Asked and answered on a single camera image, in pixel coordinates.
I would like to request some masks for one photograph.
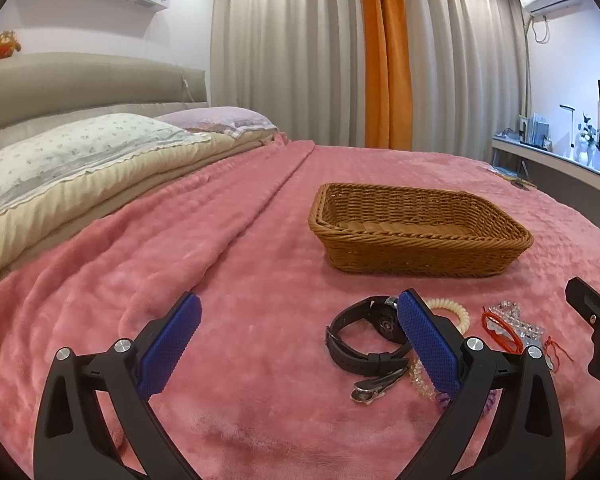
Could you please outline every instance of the curtain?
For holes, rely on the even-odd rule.
[[[364,146],[360,0],[215,0],[211,101],[256,110],[294,140]]]
[[[362,0],[366,146],[411,149],[411,76],[404,0]]]
[[[519,0],[405,0],[413,149],[488,160],[526,101]]]

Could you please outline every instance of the beige curtain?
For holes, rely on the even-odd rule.
[[[488,160],[526,102],[519,0],[405,0],[413,149]]]
[[[364,146],[360,0],[215,0],[213,106],[267,116],[291,139]]]

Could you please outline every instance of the blue textured pad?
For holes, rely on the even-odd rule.
[[[164,390],[201,320],[202,304],[191,294],[155,337],[139,363],[137,389],[144,400]]]
[[[410,292],[398,298],[398,321],[436,390],[455,398],[460,390],[458,359]]]

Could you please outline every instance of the plush toy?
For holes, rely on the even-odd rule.
[[[5,30],[0,34],[0,59],[13,56],[15,50],[22,49],[13,30]]]

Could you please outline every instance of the wicker basket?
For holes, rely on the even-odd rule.
[[[346,272],[493,276],[534,242],[479,196],[369,184],[323,184],[309,227]]]

